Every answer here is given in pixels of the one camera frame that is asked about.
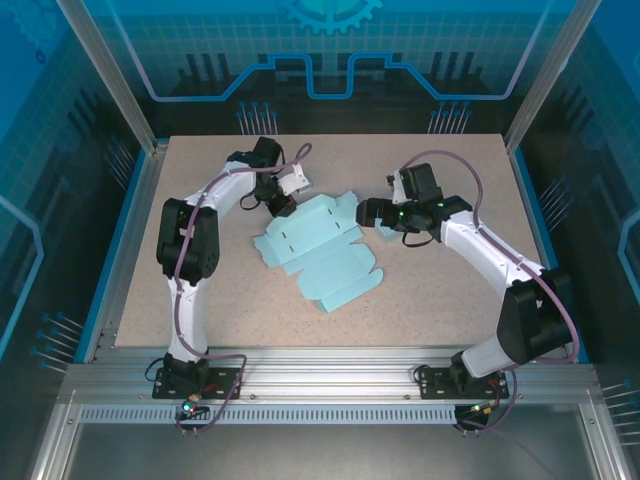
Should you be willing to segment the blue table side strip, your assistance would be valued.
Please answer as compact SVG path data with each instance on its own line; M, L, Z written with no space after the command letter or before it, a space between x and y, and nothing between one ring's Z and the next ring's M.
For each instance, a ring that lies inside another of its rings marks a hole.
M510 161L522 196L525 211L533 234L534 243L540 257L540 262L545 267L558 268L559 262L552 244L549 229L547 228L543 217L538 194L535 191L529 168L519 147L516 148L513 155L510 157ZM579 350L574 362L579 364L588 364L590 362L590 358L586 347L584 346L582 332L580 331L579 318L575 311L574 299L571 298L565 303L565 305L571 314L579 340Z
M129 185L125 191L125 197L120 209L120 213L115 225L113 235L107 250L103 267L96 285L90 308L84 323L81 337L76 347L76 351L72 360L73 364L87 363L93 358L92 341L95 334L99 334L101 328L98 326L99 314L103 304L106 302L107 290L111 281L116 256L118 254L120 244L124 235L125 225L131 211L134 198L146 164L148 163L148 154L142 149L138 154L134 165L133 174Z

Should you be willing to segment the grey metal bottom plate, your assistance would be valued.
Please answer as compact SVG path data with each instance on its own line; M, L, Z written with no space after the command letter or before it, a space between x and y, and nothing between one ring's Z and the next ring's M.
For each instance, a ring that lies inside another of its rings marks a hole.
M449 426L82 428L65 480L599 480L571 415L530 411L501 430Z

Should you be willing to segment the aluminium frame post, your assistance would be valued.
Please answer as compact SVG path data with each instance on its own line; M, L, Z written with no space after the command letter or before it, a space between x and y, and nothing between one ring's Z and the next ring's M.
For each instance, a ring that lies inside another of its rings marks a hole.
M601 1L575 0L571 12L507 130L505 149L510 157L515 157L517 148L531 127L563 68L568 64Z
M136 140L150 156L160 143L83 0L55 0Z

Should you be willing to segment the wide aluminium frame rail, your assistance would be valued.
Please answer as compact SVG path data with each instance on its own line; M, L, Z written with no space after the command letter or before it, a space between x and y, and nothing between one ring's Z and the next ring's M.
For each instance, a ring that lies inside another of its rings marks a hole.
M416 404L413 370L446 367L455 348L243 348L248 359L243 404ZM146 404L144 371L161 348L99 348L93 362L68 367L58 396L76 390L82 404ZM601 392L593 366L534 362L510 385L519 404L579 404L586 389Z

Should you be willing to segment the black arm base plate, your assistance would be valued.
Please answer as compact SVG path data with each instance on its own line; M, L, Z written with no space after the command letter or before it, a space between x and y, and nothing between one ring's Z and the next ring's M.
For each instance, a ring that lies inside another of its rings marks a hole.
M510 397L506 377L499 372L474 378L457 367L420 365L413 371L413 380L422 400L503 400Z
M199 394L204 400L224 400L232 390L239 368L209 368L200 378L185 378L164 368L156 372L152 397L154 399L186 400Z

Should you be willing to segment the aluminium frame beam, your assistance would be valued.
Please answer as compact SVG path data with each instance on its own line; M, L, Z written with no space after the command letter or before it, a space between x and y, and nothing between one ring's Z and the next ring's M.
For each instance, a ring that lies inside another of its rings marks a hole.
M58 396L28 480L66 479L82 411L75 389Z
M579 411L598 480L634 480L623 446L601 394L586 389Z

